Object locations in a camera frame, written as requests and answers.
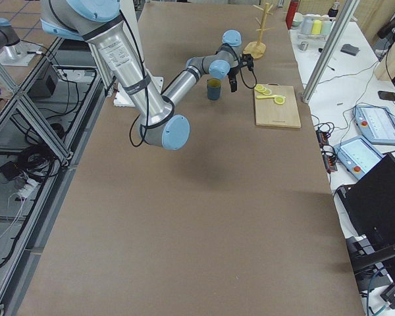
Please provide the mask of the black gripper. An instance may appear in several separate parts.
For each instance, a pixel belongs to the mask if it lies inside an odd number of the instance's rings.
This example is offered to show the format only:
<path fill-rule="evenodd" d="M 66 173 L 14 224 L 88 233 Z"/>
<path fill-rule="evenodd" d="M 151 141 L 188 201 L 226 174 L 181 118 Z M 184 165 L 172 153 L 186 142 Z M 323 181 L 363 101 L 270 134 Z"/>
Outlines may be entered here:
<path fill-rule="evenodd" d="M 237 78 L 236 76 L 240 72 L 240 63 L 237 62 L 236 65 L 232 66 L 230 68 L 230 71 L 228 73 L 228 80 L 230 83 L 230 90 L 231 92 L 237 91 Z"/>

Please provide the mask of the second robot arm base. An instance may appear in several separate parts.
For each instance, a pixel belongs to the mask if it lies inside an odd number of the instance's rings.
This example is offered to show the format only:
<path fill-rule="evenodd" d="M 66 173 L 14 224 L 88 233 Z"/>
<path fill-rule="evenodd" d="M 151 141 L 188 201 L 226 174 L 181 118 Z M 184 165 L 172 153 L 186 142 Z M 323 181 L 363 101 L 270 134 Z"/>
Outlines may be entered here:
<path fill-rule="evenodd" d="M 41 55 L 39 44 L 23 42 L 11 23 L 0 18 L 0 63 L 4 66 L 28 66 L 35 55 Z"/>

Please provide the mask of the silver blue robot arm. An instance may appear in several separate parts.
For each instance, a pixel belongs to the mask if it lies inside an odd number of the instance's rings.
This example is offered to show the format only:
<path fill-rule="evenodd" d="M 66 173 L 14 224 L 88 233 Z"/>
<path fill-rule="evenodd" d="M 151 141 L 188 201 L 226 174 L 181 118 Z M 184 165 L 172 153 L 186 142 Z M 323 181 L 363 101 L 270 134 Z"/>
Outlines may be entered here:
<path fill-rule="evenodd" d="M 227 30 L 214 55 L 194 57 L 185 69 L 159 92 L 145 67 L 131 22 L 120 11 L 119 1 L 41 1 L 44 32 L 70 40 L 85 41 L 98 50 L 123 90 L 139 111 L 138 134 L 149 145 L 177 150 L 188 141 L 190 123 L 175 114 L 178 102 L 203 75 L 233 77 L 242 66 L 242 38 Z"/>

